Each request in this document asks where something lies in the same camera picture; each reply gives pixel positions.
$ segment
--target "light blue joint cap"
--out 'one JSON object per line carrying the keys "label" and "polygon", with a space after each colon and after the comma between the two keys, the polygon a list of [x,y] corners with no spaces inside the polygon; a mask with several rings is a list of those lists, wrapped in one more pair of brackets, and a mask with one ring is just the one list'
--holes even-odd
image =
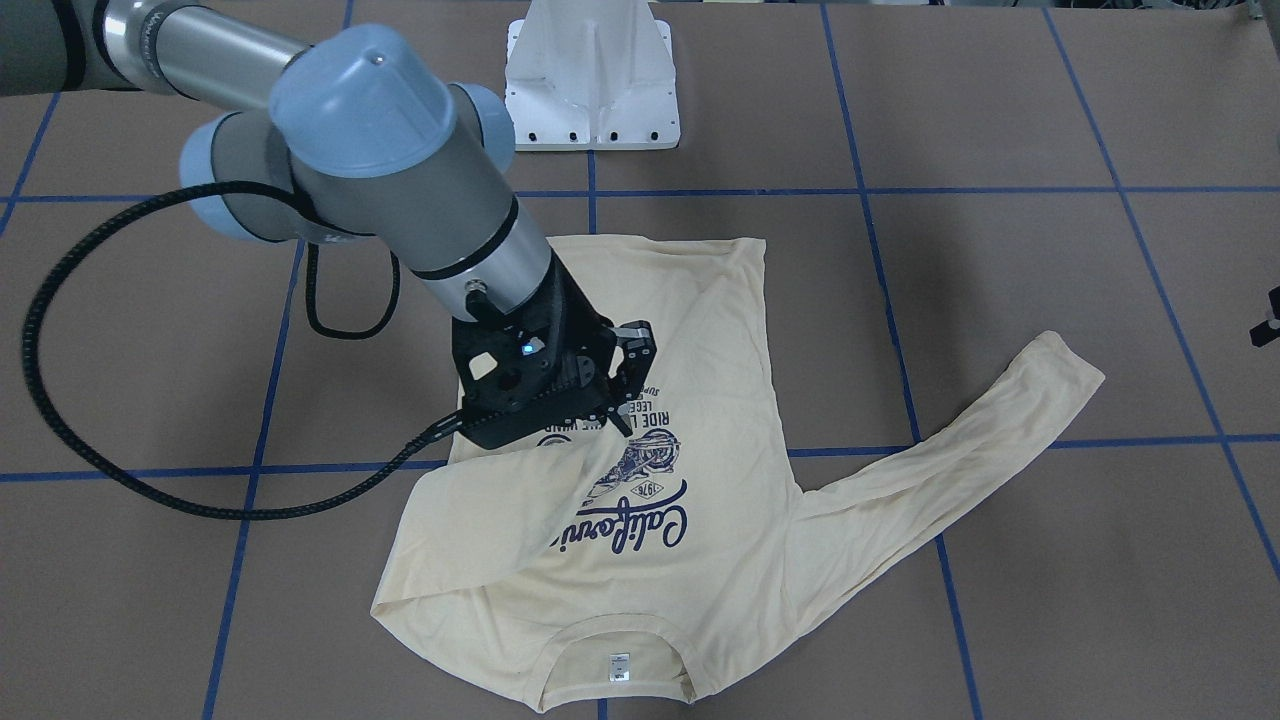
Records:
{"label": "light blue joint cap", "polygon": [[[201,126],[187,138],[187,143],[182,146],[182,155],[178,156],[178,178],[182,181],[182,187],[215,181],[214,136],[218,135],[218,127],[223,124],[223,120],[234,114],[227,113],[216,120]],[[227,237],[262,242],[262,238],[248,232],[244,229],[244,225],[239,224],[239,220],[236,219],[236,215],[232,215],[230,208],[227,206],[221,196],[192,200],[191,209],[196,211],[196,217],[206,225]]]}
{"label": "light blue joint cap", "polygon": [[480,118],[480,132],[483,135],[484,151],[493,160],[494,165],[503,173],[516,159],[516,123],[511,120],[511,113],[502,97],[494,95],[492,90],[483,85],[470,82],[453,83],[462,88],[471,99],[471,105]]}
{"label": "light blue joint cap", "polygon": [[389,27],[356,26],[316,45],[271,88],[271,122],[321,173],[374,178],[430,158],[453,135],[453,97]]}

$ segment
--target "clothing tag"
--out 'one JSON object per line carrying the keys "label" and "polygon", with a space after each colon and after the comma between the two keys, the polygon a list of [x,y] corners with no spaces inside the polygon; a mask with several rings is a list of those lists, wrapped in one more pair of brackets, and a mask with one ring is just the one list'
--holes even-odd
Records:
{"label": "clothing tag", "polygon": [[631,679],[631,653],[616,652],[609,656],[609,682],[626,683]]}

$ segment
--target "table surface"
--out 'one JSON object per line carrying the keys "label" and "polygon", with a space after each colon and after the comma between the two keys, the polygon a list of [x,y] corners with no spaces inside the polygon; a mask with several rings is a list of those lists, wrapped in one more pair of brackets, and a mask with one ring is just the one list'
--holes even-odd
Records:
{"label": "table surface", "polygon": [[[445,79],[503,85],[524,5],[223,1],[317,41],[398,28]],[[521,155],[548,233],[763,237],[797,482],[931,436],[1038,332],[1107,374],[1062,438],[812,635],[692,707],[618,717],[1275,717],[1280,708],[1280,68],[1206,13],[655,5],[676,150]],[[27,304],[110,214],[177,186],[218,110],[0,100],[0,716],[524,717],[369,618],[429,448],[306,520],[189,518],[101,479],[18,370]],[[68,421],[160,488],[289,505],[369,474],[453,407],[444,311],[406,284],[374,340],[302,322],[301,252],[147,218],[68,283],[45,373]],[[320,311],[362,327],[378,242],[330,249]]]}

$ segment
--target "diamond logo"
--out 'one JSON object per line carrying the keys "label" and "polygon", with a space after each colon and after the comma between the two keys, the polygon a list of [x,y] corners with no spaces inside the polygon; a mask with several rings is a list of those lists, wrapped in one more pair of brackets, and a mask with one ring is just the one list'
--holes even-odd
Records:
{"label": "diamond logo", "polygon": [[639,495],[640,497],[649,500],[650,497],[662,492],[662,486],[653,480],[645,480],[636,487],[631,488],[631,492]]}

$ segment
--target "white plastic bracket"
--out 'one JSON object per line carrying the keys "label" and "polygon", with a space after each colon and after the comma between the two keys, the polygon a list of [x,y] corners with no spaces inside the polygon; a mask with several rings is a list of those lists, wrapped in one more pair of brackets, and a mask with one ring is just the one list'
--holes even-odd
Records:
{"label": "white plastic bracket", "polygon": [[644,0],[532,0],[507,32],[517,150],[666,150],[680,142],[671,26]]}

